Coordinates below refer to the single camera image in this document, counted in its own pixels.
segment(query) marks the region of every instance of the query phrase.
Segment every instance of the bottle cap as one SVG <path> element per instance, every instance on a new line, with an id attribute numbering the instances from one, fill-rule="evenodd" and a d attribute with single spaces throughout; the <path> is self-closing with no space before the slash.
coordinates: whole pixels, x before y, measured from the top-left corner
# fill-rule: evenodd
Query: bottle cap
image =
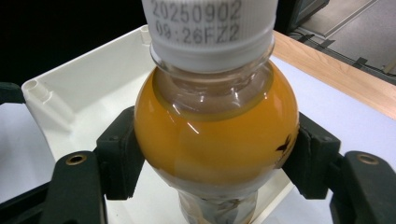
<path id="1" fill-rule="evenodd" d="M 277 0 L 144 0 L 152 50 L 192 72 L 234 69 L 270 48 Z"/>

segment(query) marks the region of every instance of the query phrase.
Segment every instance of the plastic bottle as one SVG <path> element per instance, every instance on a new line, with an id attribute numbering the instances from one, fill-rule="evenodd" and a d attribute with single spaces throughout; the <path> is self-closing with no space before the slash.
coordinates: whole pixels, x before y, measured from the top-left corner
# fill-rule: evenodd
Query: plastic bottle
<path id="1" fill-rule="evenodd" d="M 190 223 L 249 223 L 297 137 L 292 89 L 269 61 L 276 4 L 143 1 L 157 68 L 136 101 L 136 137 Z"/>

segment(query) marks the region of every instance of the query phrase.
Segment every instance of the white tray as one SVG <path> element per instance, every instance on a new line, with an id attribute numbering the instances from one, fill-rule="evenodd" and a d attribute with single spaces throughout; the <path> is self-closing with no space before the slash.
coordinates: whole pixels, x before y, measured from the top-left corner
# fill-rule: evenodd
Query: white tray
<path id="1" fill-rule="evenodd" d="M 26 104 L 55 160 L 93 150 L 96 139 L 136 96 L 154 68 L 146 26 L 23 84 Z M 252 223 L 262 223 L 290 192 L 282 170 L 259 190 Z M 177 192 L 145 162 L 134 197 L 107 201 L 109 223 L 186 223 Z"/>

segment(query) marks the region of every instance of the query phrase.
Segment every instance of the liquid surface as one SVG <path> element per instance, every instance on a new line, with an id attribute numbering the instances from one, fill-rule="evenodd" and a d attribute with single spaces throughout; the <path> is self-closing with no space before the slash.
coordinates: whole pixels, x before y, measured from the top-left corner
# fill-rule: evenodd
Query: liquid surface
<path id="1" fill-rule="evenodd" d="M 147 161 L 169 185 L 203 195 L 250 193 L 284 162 L 297 137 L 298 110 L 289 83 L 272 66 L 272 87 L 259 103 L 209 121 L 166 109 L 154 94 L 154 70 L 136 102 L 134 127 Z"/>

